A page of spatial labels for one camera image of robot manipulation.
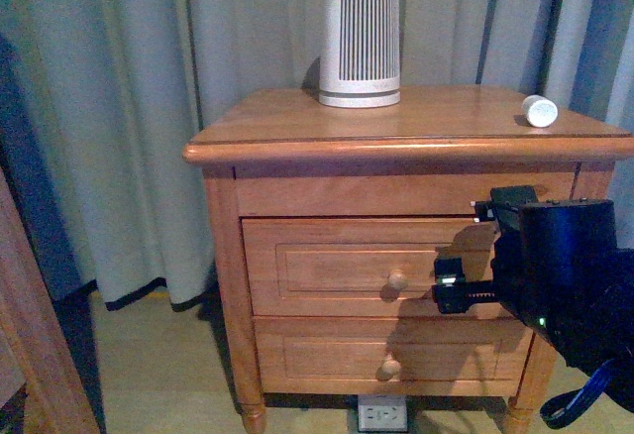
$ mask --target white cylindrical speaker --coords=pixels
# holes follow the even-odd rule
[[[319,101],[380,107],[400,100],[398,0],[325,0]]]

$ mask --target curtain fold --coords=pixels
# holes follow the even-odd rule
[[[180,150],[263,87],[314,83],[322,0],[5,0],[0,18],[84,282],[114,301],[208,286],[199,170]],[[490,84],[634,130],[634,0],[400,0],[403,84]],[[633,163],[617,169],[634,246]]]
[[[213,256],[200,174],[180,157],[199,129],[175,0],[15,2],[30,21],[13,45],[22,55],[31,41],[42,57],[50,108],[31,117],[59,162],[51,176],[82,281],[96,279],[107,302],[157,278],[173,303],[195,297]]]

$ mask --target blue strap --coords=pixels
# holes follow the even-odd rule
[[[584,387],[553,397],[544,403],[539,413],[551,429],[569,426],[584,414],[605,391],[617,372],[615,359],[603,363]]]

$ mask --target white small object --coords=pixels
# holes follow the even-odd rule
[[[405,396],[360,394],[359,432],[407,432]]]
[[[529,95],[522,102],[522,111],[533,127],[548,127],[557,120],[558,110],[554,102],[541,95]]]
[[[319,101],[381,107],[400,100],[398,0],[324,0]]]

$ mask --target nightstand top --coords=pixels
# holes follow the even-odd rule
[[[433,159],[606,161],[634,156],[634,138],[567,109],[545,129],[522,115],[524,94],[500,87],[412,86],[399,104],[321,105],[300,89],[260,90],[186,146],[194,164]]]

